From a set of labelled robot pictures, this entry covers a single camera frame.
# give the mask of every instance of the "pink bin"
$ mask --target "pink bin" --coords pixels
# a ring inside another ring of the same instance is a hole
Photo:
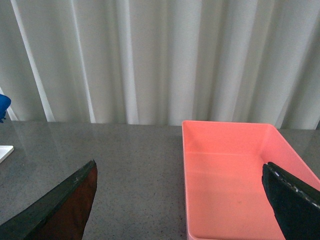
[[[320,180],[270,124],[182,123],[189,240],[284,240],[262,185],[264,163],[320,190]]]

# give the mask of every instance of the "pink plastic tray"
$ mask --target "pink plastic tray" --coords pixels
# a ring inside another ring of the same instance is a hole
[[[189,240],[284,240],[262,185],[274,162],[314,188],[320,180],[269,124],[182,123]]]

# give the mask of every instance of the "blue object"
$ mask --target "blue object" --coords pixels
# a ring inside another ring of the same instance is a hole
[[[3,119],[6,119],[6,110],[11,104],[11,99],[5,95],[0,94],[0,123],[4,123]]]

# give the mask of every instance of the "speckled gray surface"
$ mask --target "speckled gray surface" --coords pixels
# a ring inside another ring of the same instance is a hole
[[[320,177],[320,130],[281,130]],[[84,240],[186,239],[181,127],[10,122],[0,145],[0,224],[94,159],[98,186]]]

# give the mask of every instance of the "white curtain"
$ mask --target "white curtain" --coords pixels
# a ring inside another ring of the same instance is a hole
[[[319,0],[1,0],[13,121],[316,129]]]

